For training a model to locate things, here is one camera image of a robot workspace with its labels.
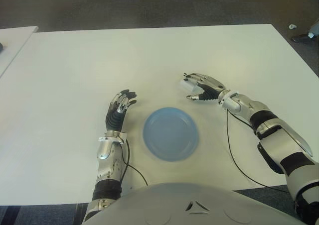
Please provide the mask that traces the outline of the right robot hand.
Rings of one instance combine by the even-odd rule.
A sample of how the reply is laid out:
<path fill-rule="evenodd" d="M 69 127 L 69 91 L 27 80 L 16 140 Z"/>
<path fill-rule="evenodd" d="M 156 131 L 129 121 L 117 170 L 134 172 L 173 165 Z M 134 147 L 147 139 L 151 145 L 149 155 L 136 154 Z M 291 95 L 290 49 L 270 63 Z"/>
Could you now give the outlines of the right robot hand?
<path fill-rule="evenodd" d="M 226 89 L 221 82 L 208 75 L 203 75 L 199 73 L 184 73 L 183 76 L 184 81 L 191 82 L 203 90 L 203 93 L 201 94 L 189 95 L 186 97 L 191 101 L 216 100 L 218 99 L 221 92 Z"/>

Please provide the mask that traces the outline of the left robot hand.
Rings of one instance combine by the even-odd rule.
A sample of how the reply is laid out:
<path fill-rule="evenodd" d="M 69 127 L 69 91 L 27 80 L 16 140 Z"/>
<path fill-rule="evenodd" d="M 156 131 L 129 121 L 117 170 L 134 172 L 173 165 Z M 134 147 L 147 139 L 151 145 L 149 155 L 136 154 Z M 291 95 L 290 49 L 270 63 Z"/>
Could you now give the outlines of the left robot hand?
<path fill-rule="evenodd" d="M 109 104 L 105 118 L 106 130 L 122 131 L 128 108 L 135 104 L 137 94 L 129 89 L 118 92 Z"/>

